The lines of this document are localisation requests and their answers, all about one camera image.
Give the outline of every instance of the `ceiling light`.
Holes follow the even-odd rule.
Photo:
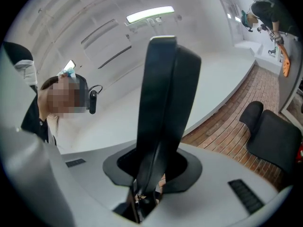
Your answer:
[[[148,9],[141,12],[137,12],[131,15],[128,15],[126,17],[127,21],[131,24],[133,22],[136,22],[142,18],[146,17],[152,17],[159,14],[165,14],[165,13],[173,13],[175,10],[172,6],[166,6],[166,7],[159,7],[154,9]]]
[[[76,66],[76,64],[72,61],[72,60],[70,60],[67,64],[66,64],[66,66],[64,67],[64,69],[63,70],[67,70],[68,68],[75,68],[75,66]]]

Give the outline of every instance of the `black vent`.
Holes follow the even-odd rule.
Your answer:
[[[67,167],[72,167],[72,166],[76,166],[76,165],[79,165],[79,164],[82,164],[86,162],[85,160],[83,159],[77,159],[77,160],[74,160],[74,161],[68,161],[68,162],[65,162]]]
[[[253,214],[264,206],[263,202],[241,179],[230,181],[228,184],[249,214]]]

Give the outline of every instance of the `red object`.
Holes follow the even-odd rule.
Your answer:
[[[296,162],[303,161],[303,157],[301,155],[301,152],[303,152],[303,143],[301,143],[301,145],[299,147],[299,151],[298,151],[297,157],[295,158]]]

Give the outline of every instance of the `orange tool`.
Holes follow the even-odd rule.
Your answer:
[[[290,70],[290,60],[289,60],[289,57],[288,57],[288,54],[287,54],[287,51],[286,51],[284,45],[278,44],[278,46],[279,46],[279,48],[281,49],[281,52],[282,52],[283,55],[284,55],[284,61],[283,61],[283,74],[284,74],[284,76],[287,78],[287,77],[288,77],[289,70]]]

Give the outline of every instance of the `chair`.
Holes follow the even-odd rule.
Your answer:
[[[263,104],[251,102],[240,117],[251,136],[247,142],[249,153],[281,168],[289,176],[294,173],[295,157],[302,141],[301,131]]]

